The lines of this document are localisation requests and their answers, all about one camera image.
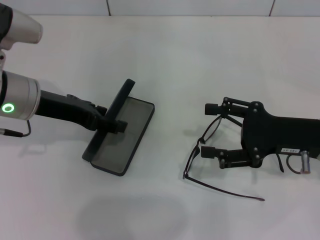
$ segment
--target silver cylinder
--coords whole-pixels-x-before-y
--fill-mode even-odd
[[[302,169],[301,174],[310,174],[310,158],[308,151],[301,152]]]
[[[7,88],[0,116],[30,119],[37,111],[41,89],[37,80],[6,71]]]
[[[12,14],[10,29],[0,43],[0,49],[10,50],[16,42],[37,44],[42,37],[42,25],[18,10],[12,9]]]

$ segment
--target label sticker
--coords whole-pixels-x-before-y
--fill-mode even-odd
[[[281,152],[282,153],[287,153],[287,154],[298,154],[298,153],[300,153],[300,149],[282,148]]]

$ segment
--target eyeglasses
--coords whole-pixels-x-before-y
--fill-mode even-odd
[[[195,159],[196,156],[199,155],[200,153],[200,147],[199,147],[199,144],[206,144],[206,142],[215,134],[215,132],[217,131],[220,123],[221,123],[221,120],[222,120],[222,116],[218,116],[215,120],[213,120],[210,125],[207,127],[207,129],[205,130],[205,132],[203,133],[203,135],[197,140],[196,142],[196,145],[195,147],[193,148],[190,156],[189,156],[189,159],[188,159],[188,162],[186,163],[186,166],[185,166],[185,169],[183,171],[183,179],[188,179],[196,184],[200,184],[204,187],[207,187],[209,189],[212,189],[212,190],[216,190],[216,191],[219,191],[219,192],[222,192],[222,193],[225,193],[225,194],[229,194],[229,195],[233,195],[233,196],[237,196],[237,197],[242,197],[242,198],[247,198],[247,199],[255,199],[255,200],[258,200],[258,201],[265,201],[263,198],[260,198],[260,197],[255,197],[255,196],[246,196],[246,195],[241,195],[241,194],[237,194],[237,193],[233,193],[233,192],[229,192],[229,191],[225,191],[225,190],[222,190],[220,188],[217,188],[217,187],[214,187],[214,186],[211,186],[211,185],[208,185],[202,181],[199,181],[199,180],[196,180],[192,177],[189,176],[189,171],[191,169],[191,166],[192,166],[192,163]],[[228,119],[229,121],[237,124],[238,126],[242,126],[242,124],[240,122],[238,122],[237,120],[235,120],[234,118],[230,117],[230,116],[226,116],[225,117],[226,119]],[[207,137],[207,133],[208,131],[210,130],[210,128],[212,127],[212,125],[214,123],[216,123],[218,121],[218,124],[217,126],[215,127],[215,129],[213,130],[213,132]]]

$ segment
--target green indicator light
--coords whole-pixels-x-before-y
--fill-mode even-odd
[[[2,106],[2,111],[5,113],[12,113],[15,110],[15,106],[11,103],[6,103]]]

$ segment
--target white table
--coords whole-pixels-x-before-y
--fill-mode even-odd
[[[259,169],[195,161],[193,176],[259,202],[182,180],[195,142],[212,121],[206,103],[261,101],[278,116],[320,118],[320,18],[35,16],[38,45],[17,43],[5,70],[43,90],[109,107],[127,78],[155,114],[123,177],[91,167],[93,132],[34,116],[32,134],[0,136],[0,239],[319,239],[320,162],[293,174],[282,157]],[[26,131],[20,120],[2,128]],[[214,146],[239,149],[224,120]],[[300,167],[300,159],[292,158]]]

